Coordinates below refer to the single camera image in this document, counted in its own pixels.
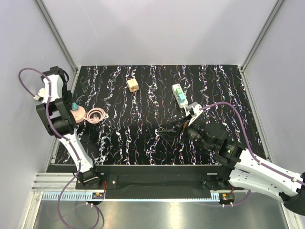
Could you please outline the dark teal charger plug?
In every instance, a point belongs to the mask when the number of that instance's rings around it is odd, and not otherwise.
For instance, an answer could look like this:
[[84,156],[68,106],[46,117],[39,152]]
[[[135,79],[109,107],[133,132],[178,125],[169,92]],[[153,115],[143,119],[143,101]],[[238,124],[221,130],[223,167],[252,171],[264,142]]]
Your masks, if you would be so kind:
[[78,110],[79,109],[79,106],[75,103],[75,102],[73,102],[72,104],[71,104],[71,110],[72,111],[76,111],[76,110]]

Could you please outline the light teal charger cube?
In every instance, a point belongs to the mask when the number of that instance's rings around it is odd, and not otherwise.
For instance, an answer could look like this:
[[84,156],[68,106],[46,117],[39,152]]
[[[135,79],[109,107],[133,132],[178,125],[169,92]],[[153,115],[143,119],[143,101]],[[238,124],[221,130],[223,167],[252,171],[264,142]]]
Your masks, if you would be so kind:
[[185,94],[179,94],[178,100],[180,103],[184,103],[184,101],[186,100]]

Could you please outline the green usb charger plug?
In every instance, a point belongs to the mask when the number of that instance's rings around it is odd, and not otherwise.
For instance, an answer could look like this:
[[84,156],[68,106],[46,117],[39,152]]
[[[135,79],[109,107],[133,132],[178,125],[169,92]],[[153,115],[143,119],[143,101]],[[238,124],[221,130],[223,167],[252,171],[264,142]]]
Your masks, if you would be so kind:
[[183,94],[183,90],[182,90],[181,87],[176,87],[175,92],[176,92],[177,95]]

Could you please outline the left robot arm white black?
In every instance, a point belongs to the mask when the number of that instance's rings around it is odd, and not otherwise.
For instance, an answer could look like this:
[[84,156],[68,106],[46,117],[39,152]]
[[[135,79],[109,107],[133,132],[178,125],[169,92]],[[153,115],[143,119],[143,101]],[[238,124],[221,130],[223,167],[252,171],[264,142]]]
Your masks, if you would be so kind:
[[68,74],[60,67],[42,73],[44,88],[36,96],[41,102],[36,111],[49,135],[67,149],[77,169],[77,182],[85,188],[97,189],[103,177],[77,137],[77,123],[72,115],[72,93],[67,89]]

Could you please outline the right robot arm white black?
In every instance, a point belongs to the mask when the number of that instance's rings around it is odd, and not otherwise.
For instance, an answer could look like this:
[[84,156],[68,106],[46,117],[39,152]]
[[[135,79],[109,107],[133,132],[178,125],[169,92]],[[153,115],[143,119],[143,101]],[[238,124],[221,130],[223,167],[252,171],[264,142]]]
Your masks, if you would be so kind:
[[189,117],[179,120],[171,129],[160,131],[171,145],[192,142],[200,149],[214,153],[222,171],[212,180],[218,187],[249,189],[272,197],[290,211],[305,214],[305,175],[279,167],[253,153],[228,137],[218,124],[202,127],[191,124]]

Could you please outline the round pink power socket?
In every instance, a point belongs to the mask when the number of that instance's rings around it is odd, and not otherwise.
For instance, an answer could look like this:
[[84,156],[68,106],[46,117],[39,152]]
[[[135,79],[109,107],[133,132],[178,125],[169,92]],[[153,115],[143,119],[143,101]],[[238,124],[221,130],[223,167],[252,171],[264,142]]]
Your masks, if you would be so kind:
[[77,110],[71,110],[71,113],[77,124],[83,122],[86,117],[86,111],[82,106],[78,106]]

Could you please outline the white power strip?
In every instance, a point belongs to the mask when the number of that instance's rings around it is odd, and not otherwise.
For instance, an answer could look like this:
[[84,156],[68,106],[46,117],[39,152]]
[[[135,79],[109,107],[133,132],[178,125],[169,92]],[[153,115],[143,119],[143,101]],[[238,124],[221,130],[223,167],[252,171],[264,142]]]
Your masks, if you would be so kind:
[[172,86],[172,91],[179,107],[186,107],[188,105],[188,100],[180,84],[174,84]]

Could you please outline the beige cube socket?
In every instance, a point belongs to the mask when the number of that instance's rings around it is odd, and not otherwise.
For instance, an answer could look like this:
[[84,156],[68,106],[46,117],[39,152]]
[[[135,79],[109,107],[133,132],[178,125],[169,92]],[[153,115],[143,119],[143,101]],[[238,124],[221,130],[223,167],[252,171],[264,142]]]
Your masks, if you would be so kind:
[[128,85],[129,91],[131,93],[136,92],[136,91],[139,90],[139,85],[138,85],[138,82],[137,82],[136,79],[129,79],[127,81],[127,85]]

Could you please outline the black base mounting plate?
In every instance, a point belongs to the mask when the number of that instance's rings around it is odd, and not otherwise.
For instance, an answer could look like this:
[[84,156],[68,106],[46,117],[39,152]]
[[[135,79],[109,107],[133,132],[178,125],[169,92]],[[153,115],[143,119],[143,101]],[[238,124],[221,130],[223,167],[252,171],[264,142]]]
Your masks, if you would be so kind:
[[106,199],[202,199],[211,196],[205,183],[224,175],[220,165],[104,165]]

